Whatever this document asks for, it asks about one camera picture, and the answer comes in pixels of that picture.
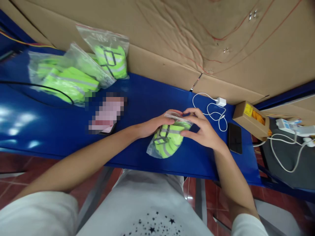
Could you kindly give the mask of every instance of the hand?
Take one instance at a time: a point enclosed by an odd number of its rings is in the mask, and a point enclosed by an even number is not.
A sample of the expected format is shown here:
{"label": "hand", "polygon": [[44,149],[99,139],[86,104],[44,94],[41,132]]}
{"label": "hand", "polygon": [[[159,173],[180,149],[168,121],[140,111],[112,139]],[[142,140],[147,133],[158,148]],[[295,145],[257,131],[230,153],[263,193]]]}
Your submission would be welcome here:
{"label": "hand", "polygon": [[190,113],[189,116],[184,118],[196,124],[200,130],[197,133],[183,130],[180,133],[181,136],[191,138],[197,143],[212,149],[226,146],[199,108],[187,108],[183,113]]}
{"label": "hand", "polygon": [[[179,114],[183,115],[183,113],[181,111],[172,110],[172,109],[170,109],[168,111],[176,111]],[[145,137],[150,136],[161,125],[172,125],[172,124],[174,124],[175,121],[165,117],[164,114],[162,114],[162,115],[160,115],[158,117],[155,117],[153,119],[150,119],[149,121],[146,121],[144,123],[135,125],[135,127],[137,128],[138,138],[145,138]]]}

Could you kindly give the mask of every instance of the black phone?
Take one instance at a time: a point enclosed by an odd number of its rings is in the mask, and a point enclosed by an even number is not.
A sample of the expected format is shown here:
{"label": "black phone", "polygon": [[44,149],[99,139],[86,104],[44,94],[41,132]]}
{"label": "black phone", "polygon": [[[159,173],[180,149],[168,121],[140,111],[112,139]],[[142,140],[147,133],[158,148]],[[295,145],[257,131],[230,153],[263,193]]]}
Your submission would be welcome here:
{"label": "black phone", "polygon": [[228,146],[232,152],[242,154],[242,129],[241,127],[229,123],[229,142]]}
{"label": "black phone", "polygon": [[102,135],[111,135],[114,131],[114,128],[116,126],[117,123],[113,124],[112,126],[108,127],[107,129],[104,129],[103,131],[99,132],[98,134],[102,134]]}

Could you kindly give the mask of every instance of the white charger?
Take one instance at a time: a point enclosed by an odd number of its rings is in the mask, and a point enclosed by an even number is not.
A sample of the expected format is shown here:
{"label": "white charger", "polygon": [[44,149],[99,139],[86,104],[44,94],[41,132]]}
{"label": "white charger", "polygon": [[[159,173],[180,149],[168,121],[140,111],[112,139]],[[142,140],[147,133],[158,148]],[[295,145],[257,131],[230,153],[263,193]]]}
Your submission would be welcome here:
{"label": "white charger", "polygon": [[218,97],[215,101],[218,106],[224,107],[226,105],[226,100],[224,98]]}

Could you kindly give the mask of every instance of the cardboard box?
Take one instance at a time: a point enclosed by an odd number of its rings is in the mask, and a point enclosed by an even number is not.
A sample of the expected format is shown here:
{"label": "cardboard box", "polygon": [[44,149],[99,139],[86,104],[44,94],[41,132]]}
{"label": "cardboard box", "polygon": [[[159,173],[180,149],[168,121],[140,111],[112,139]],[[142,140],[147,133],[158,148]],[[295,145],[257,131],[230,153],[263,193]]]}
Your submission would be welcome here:
{"label": "cardboard box", "polygon": [[[265,125],[256,120],[253,110],[265,120]],[[236,105],[233,120],[261,141],[267,140],[269,131],[269,117],[257,110],[249,102],[244,101]]]}

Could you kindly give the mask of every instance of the blue table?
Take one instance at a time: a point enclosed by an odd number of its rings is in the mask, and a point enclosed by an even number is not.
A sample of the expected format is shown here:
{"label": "blue table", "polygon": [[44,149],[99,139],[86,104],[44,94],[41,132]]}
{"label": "blue table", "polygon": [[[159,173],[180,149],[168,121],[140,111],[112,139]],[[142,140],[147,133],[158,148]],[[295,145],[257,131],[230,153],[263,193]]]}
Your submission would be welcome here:
{"label": "blue table", "polygon": [[[62,54],[56,50],[45,50]],[[0,64],[0,80],[29,82],[27,65],[28,52]],[[55,106],[65,106],[59,98],[44,92],[37,92],[25,86],[12,86],[28,95]],[[167,84],[157,82],[136,74],[130,74],[130,80],[119,80],[106,90],[101,90],[91,100],[89,107],[53,108],[29,99],[25,95],[0,85],[0,151],[15,152],[54,159],[62,159],[76,150],[101,138],[102,135],[88,134],[86,126],[96,107],[106,92],[120,92],[128,97],[124,116],[118,121],[115,131],[130,125],[145,122],[159,116],[168,109],[184,111],[192,107],[192,92],[184,91]],[[195,104],[205,112],[211,100],[197,96]],[[232,122],[234,106],[226,105],[226,120]],[[219,111],[217,106],[209,107]],[[219,136],[227,142],[227,132],[221,132],[217,121],[210,120]],[[205,179],[218,179],[213,150],[184,138],[178,151],[168,159],[156,159],[146,154],[152,136],[137,140],[107,165],[112,167],[152,171],[159,173],[191,176]],[[243,154],[232,153],[236,163],[250,184],[261,185],[257,161],[252,147],[251,135],[242,128]]]}

